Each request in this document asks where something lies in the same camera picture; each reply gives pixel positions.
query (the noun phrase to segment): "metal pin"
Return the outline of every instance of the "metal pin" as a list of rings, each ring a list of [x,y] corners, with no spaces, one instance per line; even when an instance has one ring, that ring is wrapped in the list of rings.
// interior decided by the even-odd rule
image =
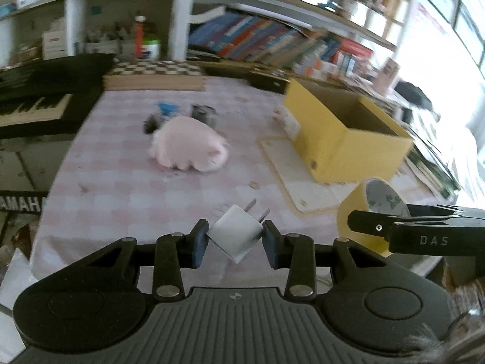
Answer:
[[[256,204],[256,199],[253,198],[253,200],[249,204],[247,204],[246,207],[244,208],[244,212],[249,212],[255,204]]]
[[[266,216],[268,216],[270,213],[270,209],[266,209],[264,213],[261,215],[261,217],[258,219],[259,223],[262,223],[264,219],[266,219]]]

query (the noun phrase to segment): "ribbed gray panel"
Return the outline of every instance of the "ribbed gray panel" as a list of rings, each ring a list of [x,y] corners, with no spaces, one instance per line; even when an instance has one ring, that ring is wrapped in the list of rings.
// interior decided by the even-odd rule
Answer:
[[[234,299],[234,293],[241,297]],[[309,305],[283,300],[276,288],[201,289],[159,304],[146,324],[118,345],[61,355],[35,348],[15,364],[386,364],[338,339]]]

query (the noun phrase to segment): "black das device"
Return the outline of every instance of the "black das device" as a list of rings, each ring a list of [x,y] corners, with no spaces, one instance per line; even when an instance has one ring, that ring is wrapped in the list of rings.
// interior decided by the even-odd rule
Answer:
[[[411,210],[432,218],[439,211],[442,219],[450,213]],[[448,219],[472,211],[456,208],[461,216]],[[359,231],[392,237],[391,245],[412,223],[368,212],[349,216],[351,227],[356,221]],[[429,231],[421,228],[408,245],[420,246]],[[271,267],[289,269],[284,292],[186,293],[180,269],[200,266],[208,230],[200,220],[190,234],[164,235],[155,244],[123,238],[26,289],[14,320],[27,349],[13,363],[404,363],[413,350],[409,336],[426,325],[445,338],[453,321],[449,295],[427,279],[348,238],[315,244],[281,235],[271,221],[263,223],[262,242]],[[151,294],[136,288],[141,266],[153,266]],[[316,292],[316,267],[331,269],[328,293]]]

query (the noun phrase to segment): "piano keyboard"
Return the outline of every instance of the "piano keyboard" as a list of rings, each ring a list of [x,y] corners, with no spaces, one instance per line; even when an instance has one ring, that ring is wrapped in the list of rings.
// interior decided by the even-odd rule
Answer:
[[[0,127],[45,122],[62,117],[72,94],[0,101]]]

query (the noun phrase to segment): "blue object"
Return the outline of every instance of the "blue object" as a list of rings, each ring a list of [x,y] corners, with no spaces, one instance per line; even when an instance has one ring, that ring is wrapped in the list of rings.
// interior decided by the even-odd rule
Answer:
[[[4,4],[0,6],[0,18],[3,18],[4,16],[11,14],[16,9],[17,8],[15,8],[15,5],[13,4]]]
[[[158,102],[157,105],[158,105],[158,108],[160,109],[160,113],[163,116],[169,116],[171,113],[176,113],[180,108],[180,106],[178,105],[167,104],[162,101]]]

